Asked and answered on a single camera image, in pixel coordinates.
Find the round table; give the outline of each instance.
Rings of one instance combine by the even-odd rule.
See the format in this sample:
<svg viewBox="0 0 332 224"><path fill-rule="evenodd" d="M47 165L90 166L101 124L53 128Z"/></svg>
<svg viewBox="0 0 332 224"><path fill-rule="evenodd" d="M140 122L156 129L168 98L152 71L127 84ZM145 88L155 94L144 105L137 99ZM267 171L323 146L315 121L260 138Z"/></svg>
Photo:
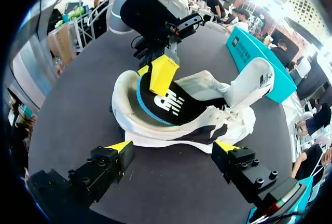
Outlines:
<svg viewBox="0 0 332 224"><path fill-rule="evenodd" d="M131 40L137 36L107 32L92 41L68 66L47 96L33 131L29 173L55 169L67 178L98 145L122 142L109 102L117 77L137 70ZM238 71L225 45L227 37L205 27L178 45L175 79L204 69L230 83ZM256 151L263 165L291 174L291 143L282 105L268 98L252 106L253 134L237 145ZM228 185L211 155L189 145L135 147L135 159L123 179L112 185L92 210L125 223L245 223L248 204Z"/></svg>

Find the teal sign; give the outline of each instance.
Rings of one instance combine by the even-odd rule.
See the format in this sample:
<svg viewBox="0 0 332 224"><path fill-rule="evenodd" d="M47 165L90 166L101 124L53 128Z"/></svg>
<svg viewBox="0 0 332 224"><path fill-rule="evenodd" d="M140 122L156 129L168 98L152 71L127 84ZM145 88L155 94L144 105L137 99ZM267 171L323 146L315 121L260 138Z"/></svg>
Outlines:
<svg viewBox="0 0 332 224"><path fill-rule="evenodd" d="M282 103L296 90L296 86L291 76L288 74L279 59L268 47L251 34L235 27L226 46L229 49L239 72L256 57L264 58L272 65L275 79L273 90L267 94L268 98L277 103Z"/></svg>

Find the shoe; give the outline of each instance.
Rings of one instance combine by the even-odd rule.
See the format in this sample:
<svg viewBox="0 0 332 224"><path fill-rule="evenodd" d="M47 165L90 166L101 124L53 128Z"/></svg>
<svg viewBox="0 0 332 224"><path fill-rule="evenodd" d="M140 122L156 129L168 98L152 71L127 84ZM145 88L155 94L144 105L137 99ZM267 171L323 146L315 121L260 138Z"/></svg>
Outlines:
<svg viewBox="0 0 332 224"><path fill-rule="evenodd" d="M274 70L255 58L231 85L201 71L173 82L165 97L146 90L148 79L126 71L115 82L112 112L125 139L144 147L189 144L211 153L213 141L233 145L253 132L249 106L272 91Z"/></svg>

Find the black insole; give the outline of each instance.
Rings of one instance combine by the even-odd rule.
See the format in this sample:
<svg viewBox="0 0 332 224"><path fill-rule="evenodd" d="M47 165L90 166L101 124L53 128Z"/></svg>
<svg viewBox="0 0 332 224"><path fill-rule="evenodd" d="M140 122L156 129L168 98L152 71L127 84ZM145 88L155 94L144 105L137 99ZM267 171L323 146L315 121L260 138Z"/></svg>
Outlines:
<svg viewBox="0 0 332 224"><path fill-rule="evenodd" d="M220 110L227 106L224 98L199 101L191 97L175 82L171 82L166 97L150 91L151 72L145 73L137 85L137 99L153 118L172 125L183 125L200 116L208 106Z"/></svg>

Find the white shirt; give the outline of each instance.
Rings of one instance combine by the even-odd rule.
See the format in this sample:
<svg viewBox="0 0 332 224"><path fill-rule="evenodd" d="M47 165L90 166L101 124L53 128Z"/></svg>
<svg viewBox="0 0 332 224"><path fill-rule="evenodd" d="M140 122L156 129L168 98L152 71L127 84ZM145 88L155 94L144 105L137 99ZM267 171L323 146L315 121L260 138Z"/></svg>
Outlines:
<svg viewBox="0 0 332 224"><path fill-rule="evenodd" d="M239 22L239 18L236 17L236 18L234 18L234 19L230 22L230 25L236 24L236 23L238 23L238 22Z"/></svg>
<svg viewBox="0 0 332 224"><path fill-rule="evenodd" d="M235 23L235 24L231 25L229 28L233 31L235 26L242 29L243 31L248 32L248 28L249 28L248 23L238 22L238 23Z"/></svg>
<svg viewBox="0 0 332 224"><path fill-rule="evenodd" d="M304 78L307 73L309 73L310 69L311 65L307 58L303 58L300 64L296 67L296 70L299 73L299 76L301 76L301 78Z"/></svg>

